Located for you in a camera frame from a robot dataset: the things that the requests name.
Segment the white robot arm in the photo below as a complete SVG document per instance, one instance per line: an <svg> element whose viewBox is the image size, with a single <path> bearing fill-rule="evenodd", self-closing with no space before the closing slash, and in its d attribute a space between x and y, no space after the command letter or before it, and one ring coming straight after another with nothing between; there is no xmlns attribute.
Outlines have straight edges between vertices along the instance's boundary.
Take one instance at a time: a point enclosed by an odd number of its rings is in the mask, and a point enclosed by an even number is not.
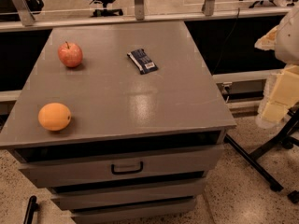
<svg viewBox="0 0 299 224"><path fill-rule="evenodd" d="M299 102L299 6L293 7L254 47L273 50L275 57L286 64L267 78L258 108L257 125L270 128L280 123Z"/></svg>

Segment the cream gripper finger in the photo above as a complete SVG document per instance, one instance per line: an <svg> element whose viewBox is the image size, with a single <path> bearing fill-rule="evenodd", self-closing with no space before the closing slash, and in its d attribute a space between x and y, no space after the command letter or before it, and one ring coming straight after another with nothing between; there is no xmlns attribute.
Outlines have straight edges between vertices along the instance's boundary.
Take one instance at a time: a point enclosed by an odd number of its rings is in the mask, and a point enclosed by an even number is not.
<svg viewBox="0 0 299 224"><path fill-rule="evenodd" d="M266 80L261 101L261 118L278 123L299 102L299 66L288 64Z"/></svg>

